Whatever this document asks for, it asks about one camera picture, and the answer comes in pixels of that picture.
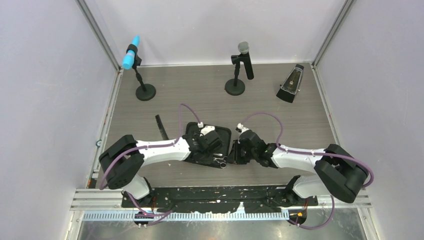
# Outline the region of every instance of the microphone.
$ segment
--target microphone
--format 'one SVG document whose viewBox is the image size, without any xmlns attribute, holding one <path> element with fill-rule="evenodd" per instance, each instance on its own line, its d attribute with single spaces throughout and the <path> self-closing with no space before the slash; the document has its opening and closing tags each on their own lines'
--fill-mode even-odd
<svg viewBox="0 0 424 240">
<path fill-rule="evenodd" d="M 249 43 L 247 41 L 242 41 L 238 44 L 238 51 L 241 54 L 248 54 L 249 53 Z"/>
<path fill-rule="evenodd" d="M 139 42 L 140 42 L 140 36 L 137 35 L 134 37 L 134 39 L 132 40 L 132 45 L 136 46 L 137 48 L 139 47 Z M 136 53 L 133 50 L 128 50 L 128 52 L 126 53 L 126 55 L 123 57 L 123 61 L 122 61 L 122 67 L 126 70 L 130 69 L 133 67 L 134 64 L 134 58 L 136 57 Z"/>
<path fill-rule="evenodd" d="M 249 54 L 249 43 L 242 41 L 238 44 L 238 51 L 240 52 L 240 61 L 244 63 L 247 79 L 252 80 L 255 76 L 253 74 L 251 56 Z"/>
</svg>

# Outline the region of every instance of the blue microphone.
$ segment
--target blue microphone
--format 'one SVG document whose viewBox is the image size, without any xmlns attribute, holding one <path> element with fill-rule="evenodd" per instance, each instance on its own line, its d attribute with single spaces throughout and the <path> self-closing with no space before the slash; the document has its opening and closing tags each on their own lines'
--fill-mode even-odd
<svg viewBox="0 0 424 240">
<path fill-rule="evenodd" d="M 137 35 L 132 40 L 132 45 L 134 45 L 134 46 L 136 46 L 138 48 L 139 47 L 139 42 L 140 42 L 140 36 Z M 136 53 L 133 50 L 128 50 L 128 52 L 126 53 L 126 55 L 123 57 L 122 67 L 124 69 L 126 69 L 126 70 L 132 68 L 133 67 L 133 64 L 134 64 L 134 58 L 135 57 L 136 57 Z"/>
</svg>

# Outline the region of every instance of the round stand base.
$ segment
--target round stand base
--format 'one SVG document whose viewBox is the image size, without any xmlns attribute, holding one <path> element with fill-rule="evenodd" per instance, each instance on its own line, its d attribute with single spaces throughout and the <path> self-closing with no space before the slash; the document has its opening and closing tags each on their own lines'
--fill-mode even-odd
<svg viewBox="0 0 424 240">
<path fill-rule="evenodd" d="M 242 80 L 237 81 L 237 86 L 234 86 L 234 78 L 230 79 L 225 84 L 225 91 L 229 95 L 238 96 L 245 92 L 245 83 Z"/>
<path fill-rule="evenodd" d="M 156 95 L 156 88 L 151 84 L 145 84 L 146 91 L 143 91 L 142 86 L 137 87 L 135 96 L 140 101 L 149 101 Z"/>
</svg>

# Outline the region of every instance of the metronome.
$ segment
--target metronome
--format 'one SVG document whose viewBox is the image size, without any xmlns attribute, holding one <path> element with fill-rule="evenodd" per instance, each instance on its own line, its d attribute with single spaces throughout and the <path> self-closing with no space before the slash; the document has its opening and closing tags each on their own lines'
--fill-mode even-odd
<svg viewBox="0 0 424 240">
<path fill-rule="evenodd" d="M 302 77 L 304 75 L 304 66 L 296 64 L 291 70 L 288 77 L 285 79 L 281 88 L 277 92 L 277 97 L 285 102 L 293 103 L 296 93 L 300 91 Z"/>
</svg>

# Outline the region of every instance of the floor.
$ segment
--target floor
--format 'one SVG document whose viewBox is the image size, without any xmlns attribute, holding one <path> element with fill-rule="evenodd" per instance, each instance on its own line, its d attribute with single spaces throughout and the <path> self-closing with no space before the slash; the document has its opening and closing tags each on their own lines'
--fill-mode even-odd
<svg viewBox="0 0 424 240">
<path fill-rule="evenodd" d="M 180 103 L 191 106 L 204 123 L 231 129 L 233 139 L 237 138 L 237 124 L 247 115 L 269 112 L 279 116 L 284 124 L 280 143 L 295 148 L 325 148 L 334 143 L 334 138 L 309 64 L 302 64 L 303 79 L 293 103 L 275 96 L 295 65 L 254 64 L 253 80 L 247 80 L 241 66 L 239 78 L 245 83 L 246 90 L 239 96 L 231 96 L 224 90 L 226 81 L 233 78 L 233 65 L 141 67 L 138 70 L 144 82 L 154 85 L 157 90 L 150 101 L 136 98 L 139 83 L 134 71 L 126 70 L 106 148 L 126 134 L 132 134 L 137 140 L 162 140 L 155 121 L 157 114 L 168 136 L 175 138 L 178 135 Z M 182 120 L 185 126 L 196 119 L 184 110 Z M 280 132 L 279 124 L 266 115 L 254 116 L 245 126 L 267 143 L 275 142 Z M 228 164 L 225 169 L 169 161 L 143 167 L 139 174 L 146 177 L 152 187 L 182 187 L 286 184 L 293 176 L 307 173 L 289 168 L 265 168 L 254 161 L 247 165 Z"/>
</svg>

